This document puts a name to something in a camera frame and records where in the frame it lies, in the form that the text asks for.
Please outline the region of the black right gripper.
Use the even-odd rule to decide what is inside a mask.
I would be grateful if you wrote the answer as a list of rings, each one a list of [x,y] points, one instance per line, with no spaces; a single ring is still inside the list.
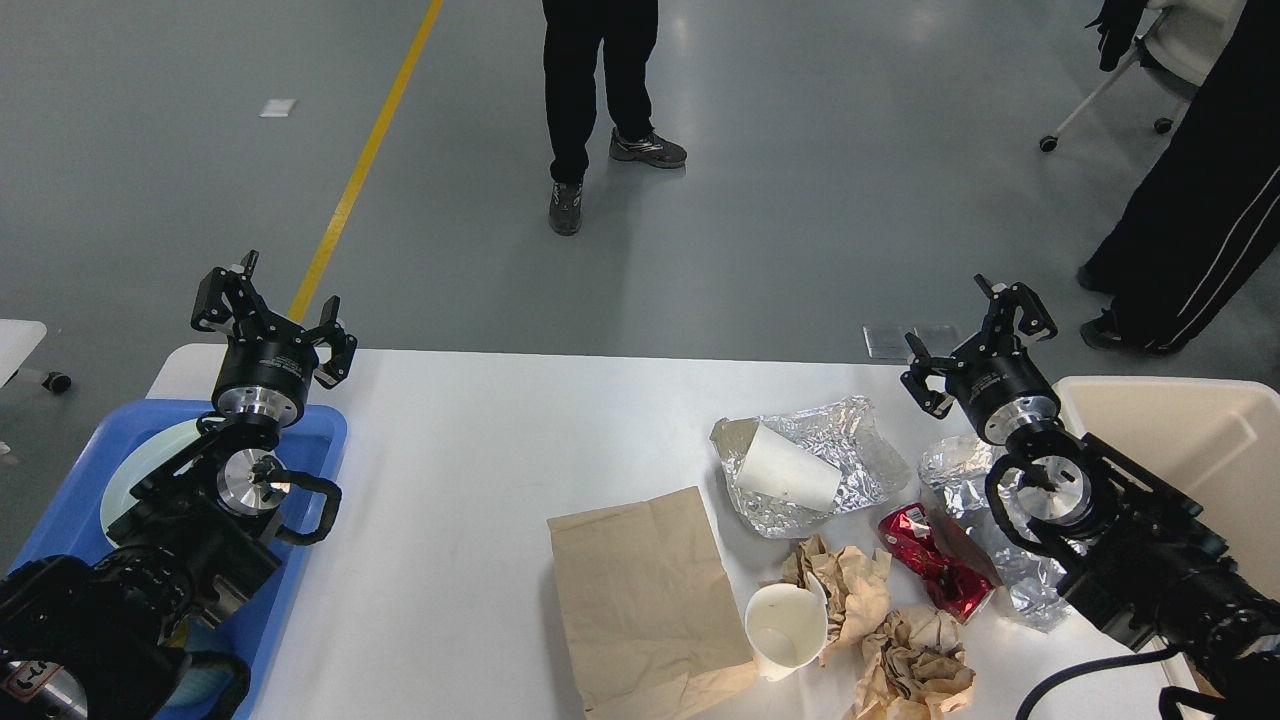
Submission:
[[[1005,446],[1021,427],[1059,418],[1061,401],[1023,342],[1053,340],[1059,327],[1029,286],[995,283],[982,274],[974,282],[989,300],[975,334],[975,359],[933,356],[908,332],[910,357],[900,380],[932,418],[945,419],[956,401],[986,443]],[[932,389],[932,377],[943,378],[946,391]]]

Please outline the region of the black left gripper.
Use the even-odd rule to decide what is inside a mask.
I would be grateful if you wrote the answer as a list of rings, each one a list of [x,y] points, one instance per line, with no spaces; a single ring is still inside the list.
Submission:
[[[285,319],[252,283],[259,258],[250,250],[238,263],[211,269],[198,284],[189,327],[228,338],[212,407],[223,416],[264,415],[285,428],[303,418],[312,378],[333,389],[349,375],[358,341],[339,319],[337,295],[323,305],[319,324],[301,331],[300,343],[285,341]],[[319,346],[330,350],[324,363]]]

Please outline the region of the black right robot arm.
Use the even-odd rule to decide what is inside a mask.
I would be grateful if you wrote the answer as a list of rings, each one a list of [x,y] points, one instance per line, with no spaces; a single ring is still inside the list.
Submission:
[[[1059,329],[1023,283],[975,275],[989,301],[980,329],[934,356],[906,333],[901,377],[916,405],[942,419],[959,406],[978,437],[1001,448],[984,496],[1018,547],[1064,569],[1059,596],[1129,655],[1079,664],[1038,683],[1016,716],[1061,684],[1101,670],[1185,655],[1212,687],[1167,685],[1164,719],[1184,708],[1258,719],[1277,707],[1277,601],[1252,587],[1228,542],[1199,520],[1202,506],[1097,436],[1074,436],[1061,401],[1024,338]]]

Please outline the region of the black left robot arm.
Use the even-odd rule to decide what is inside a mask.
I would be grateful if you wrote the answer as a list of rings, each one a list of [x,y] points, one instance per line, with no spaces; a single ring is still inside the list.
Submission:
[[[229,719],[251,687],[239,656],[189,650],[180,628],[215,628],[276,574],[271,542],[328,538],[343,493],[288,468],[276,447],[305,415],[310,386],[339,384],[357,348],[330,297],[305,328],[253,287],[259,252],[202,279],[189,324],[228,338],[211,407],[195,437],[134,480],[96,562],[59,553],[3,580],[5,719],[151,719],[193,670],[225,673],[209,710]]]

